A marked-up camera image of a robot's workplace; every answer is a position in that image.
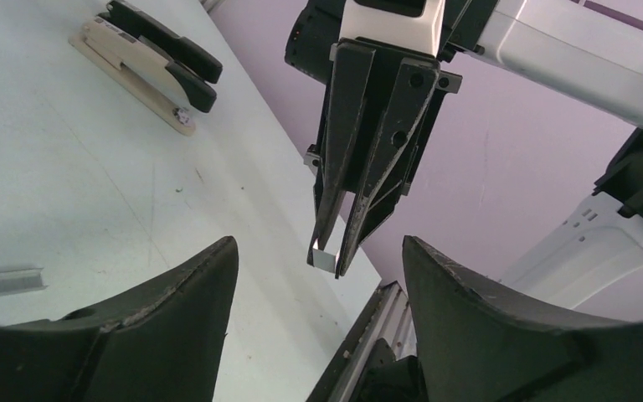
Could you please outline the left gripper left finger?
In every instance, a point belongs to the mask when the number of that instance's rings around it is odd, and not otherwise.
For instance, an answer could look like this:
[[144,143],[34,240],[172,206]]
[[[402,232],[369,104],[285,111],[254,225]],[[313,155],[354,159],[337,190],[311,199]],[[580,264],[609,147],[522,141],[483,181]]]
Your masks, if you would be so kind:
[[0,401],[210,401],[239,250],[181,265],[56,321],[0,327]]

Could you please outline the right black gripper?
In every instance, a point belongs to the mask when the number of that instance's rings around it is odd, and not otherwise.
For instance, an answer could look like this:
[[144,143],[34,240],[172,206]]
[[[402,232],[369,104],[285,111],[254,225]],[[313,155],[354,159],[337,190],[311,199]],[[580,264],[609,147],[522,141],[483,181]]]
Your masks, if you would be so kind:
[[352,209],[335,277],[346,275],[359,246],[393,213],[414,181],[446,95],[459,75],[441,65],[480,49],[494,1],[444,1],[440,49],[427,55],[371,39],[341,39],[346,1],[310,1],[285,48],[291,67],[325,87],[316,142],[315,225],[307,259],[329,240],[347,194]]

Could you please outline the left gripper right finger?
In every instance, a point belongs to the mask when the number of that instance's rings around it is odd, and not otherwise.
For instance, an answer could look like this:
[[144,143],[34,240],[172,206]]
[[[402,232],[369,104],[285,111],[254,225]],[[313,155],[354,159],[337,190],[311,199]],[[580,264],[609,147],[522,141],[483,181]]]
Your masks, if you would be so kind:
[[643,321],[539,301],[416,236],[403,265],[431,400],[643,401]]

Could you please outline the staple strip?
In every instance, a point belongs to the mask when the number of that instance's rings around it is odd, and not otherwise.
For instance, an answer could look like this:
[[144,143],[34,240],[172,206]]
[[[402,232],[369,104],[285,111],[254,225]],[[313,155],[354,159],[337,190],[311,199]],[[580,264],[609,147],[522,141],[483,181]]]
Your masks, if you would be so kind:
[[41,268],[12,268],[0,271],[0,296],[11,296],[46,288]]
[[311,244],[308,264],[325,272],[335,274],[337,272],[338,255],[330,254],[319,247],[318,241]]

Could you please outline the beige and black stapler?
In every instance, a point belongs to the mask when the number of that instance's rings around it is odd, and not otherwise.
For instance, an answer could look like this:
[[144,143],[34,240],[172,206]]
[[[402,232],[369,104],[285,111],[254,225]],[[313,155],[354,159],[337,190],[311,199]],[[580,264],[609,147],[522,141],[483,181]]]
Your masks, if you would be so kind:
[[203,82],[102,17],[83,23],[69,44],[135,96],[174,130],[191,136],[196,125],[185,100],[196,107]]

